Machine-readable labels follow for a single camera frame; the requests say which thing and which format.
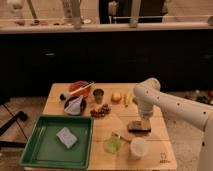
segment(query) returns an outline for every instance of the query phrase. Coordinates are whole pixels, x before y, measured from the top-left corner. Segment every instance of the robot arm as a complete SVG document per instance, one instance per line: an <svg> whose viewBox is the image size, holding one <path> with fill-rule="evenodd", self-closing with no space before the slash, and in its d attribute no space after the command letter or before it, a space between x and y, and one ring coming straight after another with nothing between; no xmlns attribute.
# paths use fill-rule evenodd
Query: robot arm
<svg viewBox="0 0 213 171"><path fill-rule="evenodd" d="M24 0L7 0L7 6L10 9L10 12L15 17L15 23L19 25L24 25L25 20L22 13L22 8L24 6Z"/></svg>
<svg viewBox="0 0 213 171"><path fill-rule="evenodd" d="M155 78L137 84L134 93L138 99L138 112L141 117L151 117L153 105L157 105L204 131L198 170L213 170L213 106L162 93L160 83Z"/></svg>

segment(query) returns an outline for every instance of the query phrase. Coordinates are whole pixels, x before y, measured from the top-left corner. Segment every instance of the cabinet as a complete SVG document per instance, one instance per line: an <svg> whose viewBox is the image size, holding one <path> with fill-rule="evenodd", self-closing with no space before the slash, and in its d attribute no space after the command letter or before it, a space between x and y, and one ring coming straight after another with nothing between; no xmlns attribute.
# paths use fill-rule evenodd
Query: cabinet
<svg viewBox="0 0 213 171"><path fill-rule="evenodd" d="M212 30L0 35L0 90L48 95L54 82L141 82L212 89Z"/></svg>

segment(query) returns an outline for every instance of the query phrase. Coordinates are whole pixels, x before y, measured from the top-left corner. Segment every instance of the cup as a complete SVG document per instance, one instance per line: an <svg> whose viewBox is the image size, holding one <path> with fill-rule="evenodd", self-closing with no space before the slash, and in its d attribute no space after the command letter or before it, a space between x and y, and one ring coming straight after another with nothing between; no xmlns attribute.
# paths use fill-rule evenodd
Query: cup
<svg viewBox="0 0 213 171"><path fill-rule="evenodd" d="M148 153L149 147L144 138L133 138L130 143L130 153L133 160L138 160Z"/></svg>
<svg viewBox="0 0 213 171"><path fill-rule="evenodd" d="M104 91L102 89L100 89L100 88L95 89L93 91L93 95L94 95L94 98L95 98L95 102L97 104L101 104L102 101L103 101Z"/></svg>

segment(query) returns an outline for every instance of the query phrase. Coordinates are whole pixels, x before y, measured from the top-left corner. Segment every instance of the chair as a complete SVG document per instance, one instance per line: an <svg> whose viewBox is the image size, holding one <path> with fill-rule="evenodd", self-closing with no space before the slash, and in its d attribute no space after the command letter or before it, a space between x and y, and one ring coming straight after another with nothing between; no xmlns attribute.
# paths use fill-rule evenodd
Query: chair
<svg viewBox="0 0 213 171"><path fill-rule="evenodd" d="M0 105L3 105L8 113L12 115L12 118L7 121L1 128L0 128L0 136L4 134L7 129L18 119L21 121L26 121L28 116L25 114L23 111L18 112L16 115L13 115L12 112L7 108L5 105L6 102L9 102L9 97L6 96L4 93L0 92ZM1 147L25 147L26 143L21 143L21 142L11 142L11 141L0 141L0 148Z"/></svg>

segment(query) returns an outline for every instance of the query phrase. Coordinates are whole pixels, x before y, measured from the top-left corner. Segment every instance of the white bowl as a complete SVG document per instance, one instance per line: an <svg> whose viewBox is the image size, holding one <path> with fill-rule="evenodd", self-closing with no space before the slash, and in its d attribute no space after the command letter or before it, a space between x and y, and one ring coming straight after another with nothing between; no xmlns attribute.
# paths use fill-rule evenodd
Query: white bowl
<svg viewBox="0 0 213 171"><path fill-rule="evenodd" d="M133 138L130 143L130 153L134 160L140 159L148 153L149 146L144 138Z"/></svg>

